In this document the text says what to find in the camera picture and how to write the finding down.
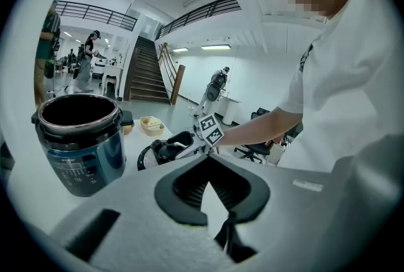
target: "green shirt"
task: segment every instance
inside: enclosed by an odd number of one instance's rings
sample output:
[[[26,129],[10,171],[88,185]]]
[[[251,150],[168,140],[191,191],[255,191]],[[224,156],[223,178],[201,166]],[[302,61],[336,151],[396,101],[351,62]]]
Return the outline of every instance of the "green shirt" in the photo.
[[[46,16],[44,25],[42,26],[42,32],[53,33],[54,36],[52,40],[39,39],[36,59],[48,60],[53,57],[53,46],[55,42],[59,40],[60,26],[61,18],[58,14],[48,14]]]

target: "rectangular ceiling light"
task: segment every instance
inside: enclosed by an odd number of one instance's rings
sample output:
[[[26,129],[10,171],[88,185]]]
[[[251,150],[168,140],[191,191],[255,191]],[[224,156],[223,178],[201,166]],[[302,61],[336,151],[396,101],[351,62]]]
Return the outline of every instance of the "rectangular ceiling light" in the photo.
[[[219,44],[219,45],[202,45],[204,50],[230,50],[232,47],[229,44]]]
[[[184,52],[184,51],[188,51],[188,49],[186,47],[182,47],[181,49],[175,49],[172,52]]]

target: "ar tag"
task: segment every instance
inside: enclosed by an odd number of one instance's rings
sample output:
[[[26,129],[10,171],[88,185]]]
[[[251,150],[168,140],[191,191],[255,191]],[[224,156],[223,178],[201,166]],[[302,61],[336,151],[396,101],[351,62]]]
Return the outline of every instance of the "ar tag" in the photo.
[[[222,128],[213,115],[201,118],[199,127],[201,128],[202,138],[210,147],[213,147],[224,136]]]

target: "person in green shirt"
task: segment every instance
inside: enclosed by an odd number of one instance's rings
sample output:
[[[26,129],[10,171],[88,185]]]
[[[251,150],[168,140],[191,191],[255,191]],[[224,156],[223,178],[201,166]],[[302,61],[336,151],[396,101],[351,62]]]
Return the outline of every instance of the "person in green shirt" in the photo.
[[[46,15],[44,25],[39,37],[37,55],[35,56],[35,70],[33,77],[33,91],[37,109],[46,101],[44,88],[44,73],[46,60],[53,58],[54,46],[59,40],[61,18],[56,13],[56,4],[59,0],[53,0]]]

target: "wooden newel post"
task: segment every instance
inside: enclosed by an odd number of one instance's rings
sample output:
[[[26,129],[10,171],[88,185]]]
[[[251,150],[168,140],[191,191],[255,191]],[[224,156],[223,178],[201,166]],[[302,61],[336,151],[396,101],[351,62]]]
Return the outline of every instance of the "wooden newel post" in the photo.
[[[175,105],[179,93],[179,87],[181,86],[182,77],[184,76],[185,66],[180,64],[178,67],[177,76],[175,77],[174,87],[172,88],[170,102],[171,105]]]

